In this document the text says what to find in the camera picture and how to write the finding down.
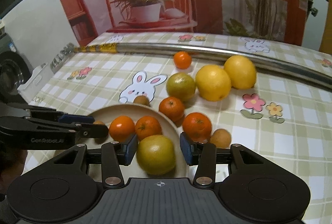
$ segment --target white plastic basket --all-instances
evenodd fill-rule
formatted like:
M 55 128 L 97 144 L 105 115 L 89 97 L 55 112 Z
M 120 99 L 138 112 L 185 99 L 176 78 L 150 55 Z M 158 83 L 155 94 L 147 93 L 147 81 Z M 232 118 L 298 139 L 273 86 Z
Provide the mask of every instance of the white plastic basket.
M 25 84 L 21 84 L 17 90 L 21 97 L 30 103 L 53 75 L 54 73 L 47 63 L 40 65 L 32 71 L 31 78 Z

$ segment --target white wall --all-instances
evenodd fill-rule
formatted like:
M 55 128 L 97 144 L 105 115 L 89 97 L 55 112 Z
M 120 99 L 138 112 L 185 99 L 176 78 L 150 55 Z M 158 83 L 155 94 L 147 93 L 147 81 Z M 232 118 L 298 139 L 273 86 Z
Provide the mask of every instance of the white wall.
M 328 2 L 325 0 L 314 0 L 313 7 L 318 9 L 318 15 L 316 17 L 313 17 L 311 14 L 309 15 L 305 26 L 302 46 L 319 50 L 325 29 Z
M 23 0 L 2 19 L 20 55 L 35 68 L 78 45 L 60 0 Z

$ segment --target small brown round fruit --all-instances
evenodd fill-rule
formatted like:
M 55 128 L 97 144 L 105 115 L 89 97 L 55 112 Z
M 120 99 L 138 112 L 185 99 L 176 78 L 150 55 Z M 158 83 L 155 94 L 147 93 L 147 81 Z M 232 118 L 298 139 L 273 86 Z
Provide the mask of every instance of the small brown round fruit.
M 94 125 L 104 125 L 105 123 L 99 120 L 93 122 Z
M 214 144 L 217 148 L 228 148 L 231 143 L 232 137 L 225 129 L 217 129 L 213 132 L 210 143 Z
M 150 101 L 146 96 L 137 96 L 133 103 L 150 106 Z

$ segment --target washing machine door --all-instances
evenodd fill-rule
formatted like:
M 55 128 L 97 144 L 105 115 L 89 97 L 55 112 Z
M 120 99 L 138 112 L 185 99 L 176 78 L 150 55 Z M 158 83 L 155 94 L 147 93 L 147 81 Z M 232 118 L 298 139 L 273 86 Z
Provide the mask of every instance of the washing machine door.
M 0 54 L 0 100 L 3 103 L 25 103 L 17 88 L 30 77 L 29 68 L 19 54 L 12 51 Z

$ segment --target green fruit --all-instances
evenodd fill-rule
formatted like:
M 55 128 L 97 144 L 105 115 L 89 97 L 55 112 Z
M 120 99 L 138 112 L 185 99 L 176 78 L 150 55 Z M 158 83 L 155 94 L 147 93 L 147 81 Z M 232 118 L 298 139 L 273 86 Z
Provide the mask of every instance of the green fruit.
M 148 174 L 163 175 L 175 168 L 175 152 L 172 141 L 164 135 L 152 135 L 143 139 L 136 151 L 137 163 Z
M 195 95 L 196 83 L 194 79 L 186 73 L 175 73 L 168 78 L 166 91 L 170 97 L 187 101 Z

